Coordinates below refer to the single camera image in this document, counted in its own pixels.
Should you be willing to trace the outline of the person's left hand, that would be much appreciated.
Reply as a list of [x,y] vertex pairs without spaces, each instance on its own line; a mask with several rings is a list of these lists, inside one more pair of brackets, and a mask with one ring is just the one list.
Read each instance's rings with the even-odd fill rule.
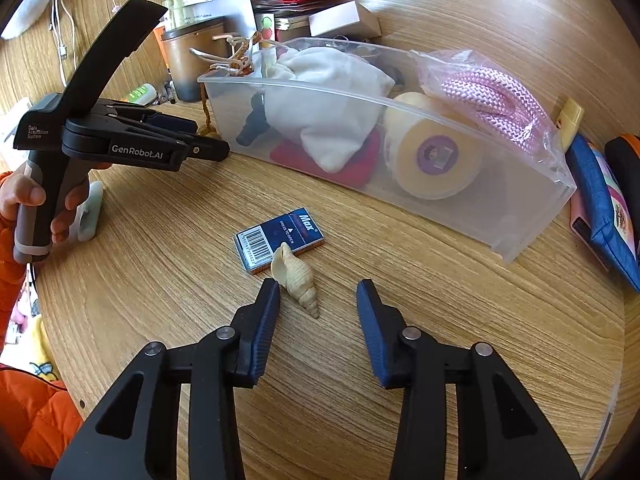
[[[32,178],[24,175],[22,165],[13,171],[1,185],[1,217],[14,222],[18,206],[37,207],[46,200],[46,192]],[[73,188],[65,197],[63,210],[52,220],[51,236],[54,244],[62,243],[70,235],[70,226],[74,223],[77,207],[89,195],[89,183],[85,179]]]

